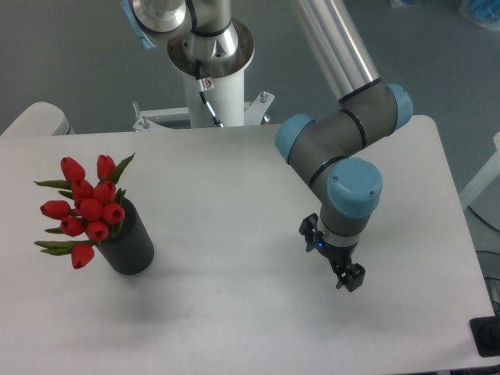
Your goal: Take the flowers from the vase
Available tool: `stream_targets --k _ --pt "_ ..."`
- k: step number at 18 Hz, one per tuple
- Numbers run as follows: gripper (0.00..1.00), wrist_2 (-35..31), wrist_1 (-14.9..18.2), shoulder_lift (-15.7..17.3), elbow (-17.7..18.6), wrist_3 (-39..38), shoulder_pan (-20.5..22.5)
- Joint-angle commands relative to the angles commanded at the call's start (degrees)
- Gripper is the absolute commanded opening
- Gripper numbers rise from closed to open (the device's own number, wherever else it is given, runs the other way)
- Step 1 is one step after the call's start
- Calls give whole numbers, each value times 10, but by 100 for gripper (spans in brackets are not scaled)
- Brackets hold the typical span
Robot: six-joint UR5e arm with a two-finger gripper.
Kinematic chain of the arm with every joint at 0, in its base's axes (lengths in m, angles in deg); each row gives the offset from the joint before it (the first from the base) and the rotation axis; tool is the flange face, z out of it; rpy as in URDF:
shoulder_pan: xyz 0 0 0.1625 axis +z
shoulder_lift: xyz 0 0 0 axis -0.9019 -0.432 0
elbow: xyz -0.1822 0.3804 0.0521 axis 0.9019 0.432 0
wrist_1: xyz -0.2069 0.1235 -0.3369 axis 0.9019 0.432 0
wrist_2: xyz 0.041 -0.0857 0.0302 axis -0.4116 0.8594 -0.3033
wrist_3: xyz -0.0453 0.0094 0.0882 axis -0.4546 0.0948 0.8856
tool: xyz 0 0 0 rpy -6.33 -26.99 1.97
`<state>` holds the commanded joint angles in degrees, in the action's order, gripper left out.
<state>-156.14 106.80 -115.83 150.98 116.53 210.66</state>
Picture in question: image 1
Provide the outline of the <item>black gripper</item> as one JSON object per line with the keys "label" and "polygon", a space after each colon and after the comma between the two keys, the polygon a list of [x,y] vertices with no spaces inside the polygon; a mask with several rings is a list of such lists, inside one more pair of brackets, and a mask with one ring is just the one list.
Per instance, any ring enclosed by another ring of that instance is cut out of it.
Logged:
{"label": "black gripper", "polygon": [[313,249],[327,258],[332,270],[337,275],[337,289],[355,291],[364,281],[366,270],[352,262],[352,254],[359,242],[359,234],[341,236],[334,234],[322,225],[318,228],[319,217],[312,213],[302,220],[298,232],[305,239],[305,251]]}

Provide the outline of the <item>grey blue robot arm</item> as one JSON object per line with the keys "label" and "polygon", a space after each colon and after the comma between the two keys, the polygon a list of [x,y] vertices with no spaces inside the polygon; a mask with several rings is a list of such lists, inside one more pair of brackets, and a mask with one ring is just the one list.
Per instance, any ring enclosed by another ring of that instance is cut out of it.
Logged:
{"label": "grey blue robot arm", "polygon": [[[291,7],[340,109],[321,121],[289,118],[275,145],[321,204],[299,227],[307,249],[328,259],[339,287],[354,291],[366,271],[352,253],[383,187],[378,168],[357,153],[406,125],[413,104],[401,86],[383,83],[343,2]],[[193,128],[261,121],[263,100],[245,106],[243,99],[254,40],[229,1],[125,1],[122,8],[142,45],[165,47],[182,74]]]}

